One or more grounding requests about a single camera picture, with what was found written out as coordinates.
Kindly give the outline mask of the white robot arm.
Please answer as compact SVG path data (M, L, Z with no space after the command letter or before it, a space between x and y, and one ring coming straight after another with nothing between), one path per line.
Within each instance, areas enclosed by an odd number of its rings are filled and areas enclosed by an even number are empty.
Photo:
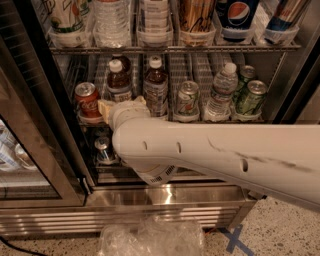
M149 185L165 184L182 167L317 211L320 126L200 124L150 115L139 100L98 101L117 155Z

